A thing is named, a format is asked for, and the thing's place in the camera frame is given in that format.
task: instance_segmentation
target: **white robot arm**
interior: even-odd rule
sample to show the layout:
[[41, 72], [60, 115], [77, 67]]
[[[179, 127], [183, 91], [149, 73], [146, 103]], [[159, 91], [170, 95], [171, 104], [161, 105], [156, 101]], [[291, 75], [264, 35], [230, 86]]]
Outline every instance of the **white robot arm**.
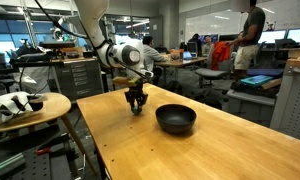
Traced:
[[[35, 0], [43, 12], [44, 11], [38, 0]], [[120, 79], [117, 82], [124, 82], [129, 87], [125, 92], [126, 100], [130, 103], [131, 111], [139, 114], [142, 106], [146, 103], [148, 95], [143, 93], [144, 79], [148, 80], [153, 76], [152, 72], [144, 70], [143, 44], [140, 40], [131, 39], [122, 45], [114, 45], [107, 41], [102, 34], [99, 26], [100, 18], [106, 12], [109, 6], [109, 0], [74, 0], [77, 5], [79, 17], [84, 28], [90, 45], [97, 52], [99, 62], [105, 67], [113, 67], [121, 64], [128, 70], [128, 78]]]
[[[98, 58], [106, 67], [125, 64], [136, 72], [145, 74], [143, 64], [143, 44], [140, 40], [131, 39], [123, 45], [112, 45], [107, 42], [99, 27], [99, 20], [109, 6], [109, 0], [75, 0], [82, 26], [98, 53]], [[139, 73], [128, 73], [130, 77], [139, 77]]]

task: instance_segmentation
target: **red object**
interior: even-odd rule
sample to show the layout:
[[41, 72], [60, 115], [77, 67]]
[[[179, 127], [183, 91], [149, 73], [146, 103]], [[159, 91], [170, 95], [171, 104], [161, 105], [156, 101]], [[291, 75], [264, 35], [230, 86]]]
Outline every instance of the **red object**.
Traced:
[[230, 59], [230, 46], [225, 42], [216, 42], [212, 53], [211, 70], [219, 70], [218, 63]]
[[47, 148], [44, 148], [44, 149], [41, 149], [41, 150], [37, 150], [36, 154], [37, 154], [37, 156], [40, 156], [42, 154], [48, 153], [49, 151], [50, 151], [50, 147], [47, 147]]

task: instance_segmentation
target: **laptop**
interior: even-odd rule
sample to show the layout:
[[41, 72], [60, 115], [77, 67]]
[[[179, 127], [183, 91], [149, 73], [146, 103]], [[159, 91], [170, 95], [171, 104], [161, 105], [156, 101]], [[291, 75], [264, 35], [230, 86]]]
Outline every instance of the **laptop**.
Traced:
[[183, 52], [183, 59], [184, 59], [184, 60], [191, 60], [191, 59], [193, 59], [193, 57], [192, 57], [190, 51], [184, 51], [184, 52]]

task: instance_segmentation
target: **shorts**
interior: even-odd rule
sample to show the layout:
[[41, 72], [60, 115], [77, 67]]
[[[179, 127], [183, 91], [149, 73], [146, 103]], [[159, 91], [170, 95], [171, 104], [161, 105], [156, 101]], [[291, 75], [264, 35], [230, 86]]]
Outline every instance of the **shorts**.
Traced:
[[234, 60], [235, 70], [248, 70], [251, 60], [257, 55], [258, 45], [239, 47], [236, 59]]

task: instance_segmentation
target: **man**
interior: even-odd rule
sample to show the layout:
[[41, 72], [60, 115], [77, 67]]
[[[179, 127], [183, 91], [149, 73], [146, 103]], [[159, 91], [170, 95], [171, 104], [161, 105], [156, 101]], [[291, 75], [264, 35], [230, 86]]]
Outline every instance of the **man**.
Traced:
[[143, 52], [144, 52], [144, 68], [148, 71], [152, 71], [154, 74], [153, 84], [158, 85], [159, 78], [162, 70], [160, 68], [154, 68], [155, 61], [165, 61], [164, 57], [156, 51], [153, 46], [153, 38], [151, 36], [145, 36], [142, 40]]
[[237, 38], [228, 45], [240, 45], [234, 62], [234, 80], [239, 81], [247, 76], [251, 60], [258, 51], [266, 16], [263, 10], [256, 7], [257, 0], [250, 0], [249, 16], [244, 24], [243, 37]]
[[204, 41], [206, 44], [202, 47], [202, 55], [208, 56], [212, 46], [211, 37], [209, 35], [205, 36]]
[[201, 47], [202, 42], [199, 39], [199, 34], [193, 35], [192, 38], [189, 39], [188, 42], [195, 42], [195, 43], [197, 43], [197, 50], [198, 50], [197, 53], [198, 53], [198, 56], [202, 56], [202, 47]]

